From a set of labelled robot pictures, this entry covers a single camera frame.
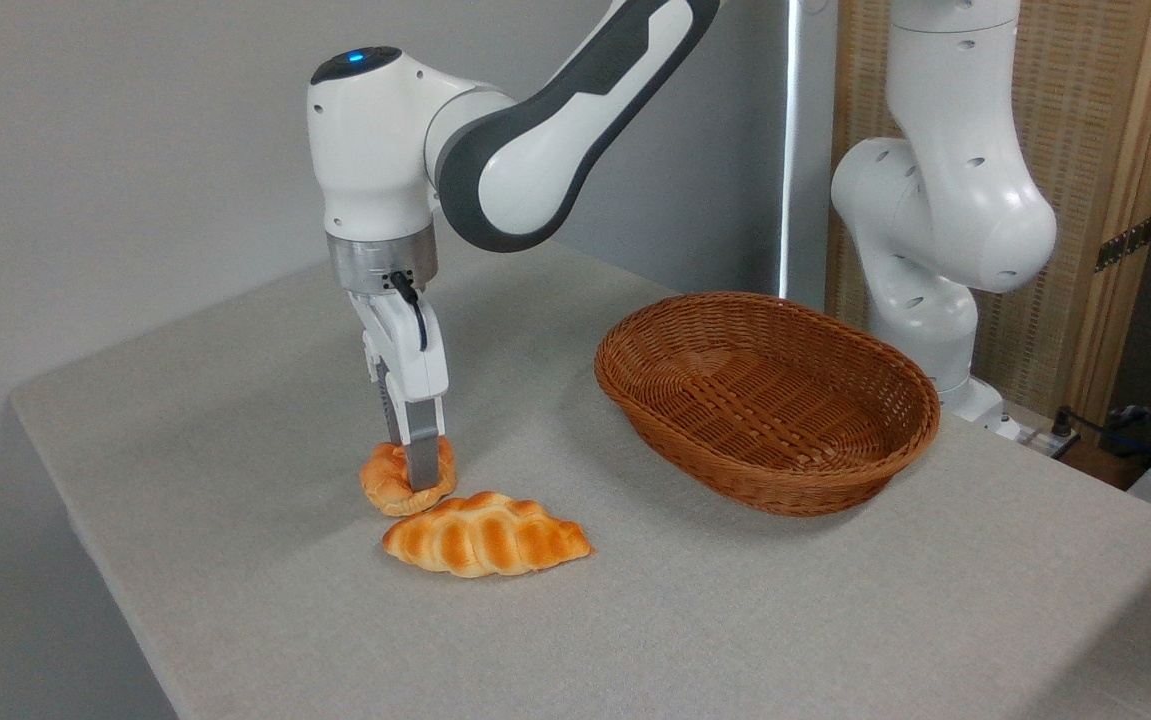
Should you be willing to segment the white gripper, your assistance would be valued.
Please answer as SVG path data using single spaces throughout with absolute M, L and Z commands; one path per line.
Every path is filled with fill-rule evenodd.
M 450 386 L 441 325 L 424 296 L 410 304 L 401 293 L 348 294 L 361 317 L 371 380 L 378 382 L 389 442 L 405 446 L 409 483 L 414 491 L 439 483 L 441 397 Z M 401 436 L 395 403 L 403 404 L 407 439 Z

